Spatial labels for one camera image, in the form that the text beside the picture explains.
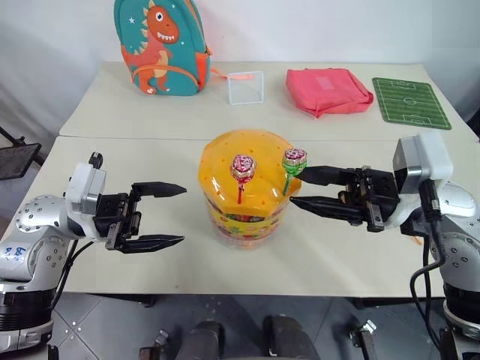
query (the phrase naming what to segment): orange dinosaur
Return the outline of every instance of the orange dinosaur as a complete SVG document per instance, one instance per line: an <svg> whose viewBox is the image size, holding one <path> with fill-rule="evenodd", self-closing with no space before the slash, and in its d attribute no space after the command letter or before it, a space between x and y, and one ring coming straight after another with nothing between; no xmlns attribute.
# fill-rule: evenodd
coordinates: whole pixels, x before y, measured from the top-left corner
<svg viewBox="0 0 480 360"><path fill-rule="evenodd" d="M142 67L145 65L167 66L172 53L164 46L164 44L174 44L179 39L179 28L173 22L165 8L155 5L153 0L148 3L148 9L143 8L145 20L142 24L146 28L142 28L142 35L146 38L146 42L142 41L141 47L132 53L129 53L125 45L121 46L121 54L123 59L131 71L131 65ZM149 85L152 78L157 79L157 86L164 92L170 89L165 86L167 81L167 71L163 69L147 69L138 73L140 90L146 94L155 94L157 89Z"/></svg>

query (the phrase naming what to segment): green mat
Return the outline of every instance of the green mat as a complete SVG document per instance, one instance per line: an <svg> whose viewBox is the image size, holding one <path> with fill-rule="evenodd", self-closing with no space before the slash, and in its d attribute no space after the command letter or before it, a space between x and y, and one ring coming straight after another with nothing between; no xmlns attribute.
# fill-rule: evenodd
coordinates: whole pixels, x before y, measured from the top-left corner
<svg viewBox="0 0 480 360"><path fill-rule="evenodd" d="M375 77L373 86L386 122L452 129L430 84Z"/></svg>

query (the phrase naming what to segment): teal backpack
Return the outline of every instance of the teal backpack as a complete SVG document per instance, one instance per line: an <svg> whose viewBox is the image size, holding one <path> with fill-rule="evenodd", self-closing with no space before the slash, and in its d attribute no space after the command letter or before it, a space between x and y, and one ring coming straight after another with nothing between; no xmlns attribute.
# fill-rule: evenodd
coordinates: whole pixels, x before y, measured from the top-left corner
<svg viewBox="0 0 480 360"><path fill-rule="evenodd" d="M115 0L115 27L132 82L146 94L194 95L210 51L193 0Z"/></svg>

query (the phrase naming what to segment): candy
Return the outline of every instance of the candy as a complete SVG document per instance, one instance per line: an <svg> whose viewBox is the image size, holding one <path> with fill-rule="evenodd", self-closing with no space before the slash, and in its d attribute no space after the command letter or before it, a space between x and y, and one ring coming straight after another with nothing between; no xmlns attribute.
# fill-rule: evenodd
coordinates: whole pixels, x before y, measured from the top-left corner
<svg viewBox="0 0 480 360"><path fill-rule="evenodd" d="M247 184L255 175L255 160L247 155L236 155L233 159L230 173L238 182L238 204L242 203L244 184Z"/></svg>
<svg viewBox="0 0 480 360"><path fill-rule="evenodd" d="M297 176L307 166L307 152L300 148L288 148L283 154L282 166L286 172L285 187L283 188L285 196L292 177Z"/></svg>

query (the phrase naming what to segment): orange jar lid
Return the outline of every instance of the orange jar lid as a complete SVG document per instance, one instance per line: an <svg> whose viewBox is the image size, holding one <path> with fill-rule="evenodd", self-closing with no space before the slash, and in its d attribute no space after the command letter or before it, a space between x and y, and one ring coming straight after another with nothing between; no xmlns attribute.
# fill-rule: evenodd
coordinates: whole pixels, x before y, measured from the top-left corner
<svg viewBox="0 0 480 360"><path fill-rule="evenodd" d="M294 178L282 194L287 173L282 167L285 150L293 146L264 130L234 130L219 136L203 150L198 179L205 195L225 214L267 218L296 193L302 182ZM255 161L255 173L244 184L238 204L239 183L231 167L236 155Z"/></svg>

